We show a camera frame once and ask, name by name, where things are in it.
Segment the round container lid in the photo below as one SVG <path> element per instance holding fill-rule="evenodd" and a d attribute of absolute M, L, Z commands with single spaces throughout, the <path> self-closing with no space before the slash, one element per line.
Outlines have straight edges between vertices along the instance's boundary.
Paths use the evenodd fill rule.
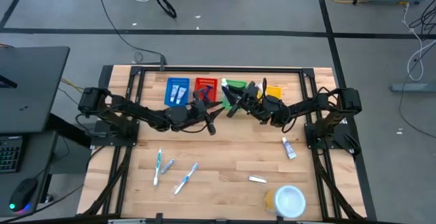
<path fill-rule="evenodd" d="M 305 211 L 306 199 L 300 189 L 283 186 L 275 193 L 275 208 L 282 217 L 297 218 Z"/>

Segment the wooden table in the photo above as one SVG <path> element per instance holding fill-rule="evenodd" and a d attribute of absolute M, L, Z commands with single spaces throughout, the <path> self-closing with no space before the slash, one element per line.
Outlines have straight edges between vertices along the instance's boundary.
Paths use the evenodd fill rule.
<path fill-rule="evenodd" d="M 113 67 L 108 86 L 112 93 L 125 95 L 130 68 L 130 65 Z M 325 86 L 330 90 L 336 87 L 331 68 L 314 68 L 314 72 L 318 87 Z M 302 100 L 300 80 L 296 74 L 148 71 L 140 104 L 155 110 L 166 108 L 164 97 L 169 77 L 190 78 L 191 92 L 197 77 L 253 80 L 256 83 L 265 77 L 269 85 L 283 89 L 286 104 Z M 217 98 L 222 98 L 221 91 L 218 91 Z M 141 123 L 138 144 L 130 161 L 122 217 L 155 218 L 156 213 L 161 212 L 164 218 L 171 219 L 275 220 L 274 214 L 264 210 L 265 192 L 283 185 L 294 185 L 304 193 L 307 201 L 305 213 L 299 219 L 321 220 L 312 155 L 303 130 L 305 118 L 300 117 L 295 127 L 284 135 L 278 128 L 260 125 L 243 111 L 239 111 L 234 118 L 227 118 L 226 113 L 222 112 L 215 120 L 217 133 L 213 136 L 207 130 L 197 134 L 161 133 Z M 202 126 L 196 125 L 189 130 Z M 283 136 L 291 142 L 297 158 L 287 158 L 281 143 Z M 162 164 L 172 158 L 176 162 L 159 177 L 159 185 L 154 187 L 153 177 L 160 148 L 163 151 Z M 113 147 L 106 147 L 90 162 L 78 212 L 86 210 L 105 187 L 113 150 Z M 331 150 L 330 155 L 339 190 L 356 212 L 366 216 L 353 158 L 344 150 Z M 200 164 L 198 170 L 182 191 L 174 196 L 175 186 L 195 162 Z M 249 175 L 265 177 L 268 183 L 249 182 Z M 329 216 L 333 217 L 330 193 L 326 185 L 324 189 Z M 110 212 L 114 211 L 117 191 L 116 187 Z"/>

